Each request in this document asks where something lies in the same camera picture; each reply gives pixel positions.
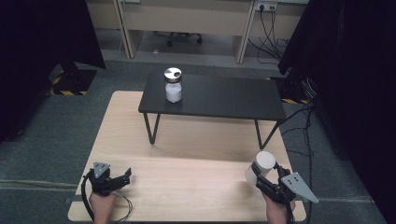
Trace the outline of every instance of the metal table leg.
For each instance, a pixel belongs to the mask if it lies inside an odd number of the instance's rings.
[[[155,126],[154,126],[154,133],[151,133],[151,128],[149,127],[149,117],[147,113],[143,113],[143,116],[145,117],[145,122],[146,122],[146,128],[148,129],[148,140],[149,142],[154,145],[155,143],[155,137],[157,136],[157,130],[158,130],[158,123],[160,122],[160,116],[161,114],[157,114],[157,119],[155,120]]]
[[[259,147],[260,147],[260,149],[264,149],[265,146],[267,146],[268,142],[270,141],[272,135],[276,131],[277,127],[279,127],[280,122],[279,121],[276,122],[273,130],[270,132],[270,134],[268,135],[267,139],[265,139],[264,144],[262,144],[262,135],[260,134],[259,122],[256,119],[254,120],[254,124],[256,125],[257,137],[259,138]]]

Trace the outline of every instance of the black tabletop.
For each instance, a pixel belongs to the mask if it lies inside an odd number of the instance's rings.
[[[229,119],[286,118],[271,80],[183,74],[181,86],[181,101],[171,103],[165,98],[163,75],[150,76],[139,112]]]

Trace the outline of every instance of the light wood tabletop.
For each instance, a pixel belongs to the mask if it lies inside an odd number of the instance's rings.
[[[137,110],[141,97],[141,91],[114,92],[81,176],[95,161],[109,163],[113,178],[131,168],[131,184],[121,190],[134,205],[129,221],[266,220],[261,192],[245,179],[260,151],[253,120],[162,115],[160,134],[151,145]],[[274,122],[260,121],[260,126],[265,135]],[[279,131],[264,150],[291,169]],[[277,183],[276,171],[267,178]],[[89,181],[86,190],[90,195]],[[127,212],[127,202],[118,198],[112,219]],[[305,219],[302,202],[293,214],[297,221]],[[68,217],[91,220],[82,201],[72,202]]]

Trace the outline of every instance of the silver lid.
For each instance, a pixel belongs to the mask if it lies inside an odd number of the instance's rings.
[[[165,81],[177,83],[181,80],[181,71],[178,68],[171,67],[165,70]]]

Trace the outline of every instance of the human hand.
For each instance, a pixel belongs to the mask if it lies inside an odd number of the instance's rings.
[[[117,195],[110,193],[108,196],[102,196],[92,193],[90,204],[93,211],[94,224],[107,224],[111,218]]]
[[[267,218],[269,224],[286,224],[288,220],[288,211],[285,204],[275,203],[262,192],[262,197],[267,202]],[[290,202],[291,211],[294,210],[296,206],[295,201]]]

